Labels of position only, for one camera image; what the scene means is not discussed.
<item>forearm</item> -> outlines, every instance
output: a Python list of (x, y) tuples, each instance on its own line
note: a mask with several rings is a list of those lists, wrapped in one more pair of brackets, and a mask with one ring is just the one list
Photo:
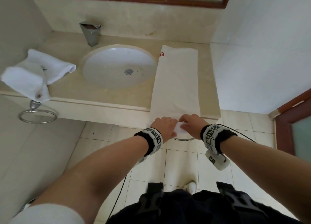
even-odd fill
[(148, 143), (141, 136), (97, 150), (66, 171), (33, 205), (64, 205), (93, 223), (104, 200), (147, 151)]
[(222, 142), (220, 149), (263, 190), (310, 223), (310, 163), (237, 136)]

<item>shoe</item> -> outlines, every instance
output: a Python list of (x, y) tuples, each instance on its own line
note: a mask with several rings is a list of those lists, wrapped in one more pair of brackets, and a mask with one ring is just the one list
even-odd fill
[(186, 182), (183, 186), (183, 190), (189, 192), (190, 194), (194, 194), (196, 192), (196, 182), (194, 180)]

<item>black cable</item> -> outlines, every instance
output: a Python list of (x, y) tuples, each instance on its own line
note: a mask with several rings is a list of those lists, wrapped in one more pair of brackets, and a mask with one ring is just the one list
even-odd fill
[(109, 218), (110, 218), (112, 212), (114, 211), (114, 208), (115, 208), (115, 206), (116, 206), (116, 204), (117, 204), (117, 202), (118, 202), (118, 199), (119, 199), (119, 197), (120, 197), (120, 194), (121, 194), (121, 192), (122, 192), (122, 189), (123, 189), (123, 186), (124, 186), (124, 183), (125, 183), (125, 179), (126, 179), (126, 176), (125, 176), (125, 178), (124, 178), (124, 181), (123, 181), (123, 184), (122, 184), (120, 193), (119, 193), (119, 195), (118, 195), (118, 197), (117, 197), (117, 200), (116, 200), (116, 202), (115, 202), (115, 205), (114, 205), (114, 207), (112, 208), (111, 213), (109, 214), (109, 217), (108, 217), (107, 221), (109, 220)]
[[(228, 127), (228, 126), (225, 126), (225, 125), (222, 125), (222, 124), (213, 123), (213, 124), (211, 124), (211, 125), (220, 125), (220, 126), (223, 126), (223, 127), (227, 127), (228, 129), (233, 130), (233, 131), (235, 131), (235, 132), (237, 132), (237, 133), (243, 135), (242, 133), (236, 131), (235, 129), (232, 129), (232, 128), (230, 128), (230, 127)], [(255, 142), (255, 141), (252, 140), (251, 138), (248, 138), (246, 135), (243, 135), (243, 136), (246, 137), (247, 139), (249, 139), (249, 140)], [(115, 205), (114, 205), (114, 207), (112, 208), (111, 213), (109, 214), (109, 217), (108, 217), (107, 221), (109, 220), (109, 218), (110, 218), (112, 212), (114, 211), (114, 208), (115, 208), (115, 206), (116, 206), (116, 204), (117, 204), (117, 202), (118, 202), (118, 199), (119, 199), (119, 197), (120, 197), (120, 194), (121, 194), (121, 192), (122, 192), (122, 189), (123, 189), (123, 186), (124, 186), (124, 183), (125, 183), (125, 179), (126, 179), (126, 176), (125, 176), (125, 178), (124, 178), (123, 185), (122, 185), (122, 187), (121, 187), (121, 190), (120, 190), (120, 193), (119, 193), (119, 195), (118, 195), (118, 197), (117, 197), (117, 200), (116, 200), (116, 202), (115, 202)]]
[[(238, 131), (236, 131), (235, 129), (232, 129), (232, 128), (230, 128), (230, 127), (228, 127), (228, 126), (225, 126), (225, 125), (222, 125), (222, 124), (213, 123), (213, 124), (211, 124), (211, 125), (220, 125), (220, 126), (223, 126), (223, 127), (227, 127), (228, 129), (233, 130), (233, 131), (235, 131), (235, 132), (238, 132)], [(257, 143), (256, 141), (252, 140), (251, 138), (248, 138), (246, 135), (243, 135), (243, 136), (246, 137), (247, 139), (249, 139), (249, 140), (251, 140), (251, 141)]]

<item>white sink basin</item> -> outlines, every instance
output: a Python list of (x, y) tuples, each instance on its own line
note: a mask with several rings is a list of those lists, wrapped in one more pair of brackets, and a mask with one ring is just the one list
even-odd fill
[(130, 45), (109, 45), (84, 57), (83, 76), (108, 89), (128, 88), (155, 75), (156, 60), (147, 51)]

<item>countertop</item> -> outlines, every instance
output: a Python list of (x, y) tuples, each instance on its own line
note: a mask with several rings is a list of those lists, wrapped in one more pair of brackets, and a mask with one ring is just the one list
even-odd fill
[[(97, 48), (115, 44), (133, 45), (145, 49), (156, 60), (159, 59), (163, 45), (173, 48), (197, 49), (201, 116), (211, 119), (221, 117), (211, 51), (209, 45), (205, 44), (99, 36), (99, 44), (90, 47), (83, 34), (53, 32), (37, 50), (76, 64), (77, 69), (73, 73), (67, 73), (63, 78), (48, 86), (51, 100), (103, 106), (112, 105), (132, 110), (150, 111), (155, 77), (131, 88), (105, 89), (87, 82), (82, 76), (83, 66), (80, 65), (80, 61), (86, 54)], [(0, 83), (0, 93), (21, 96), (3, 82)]]

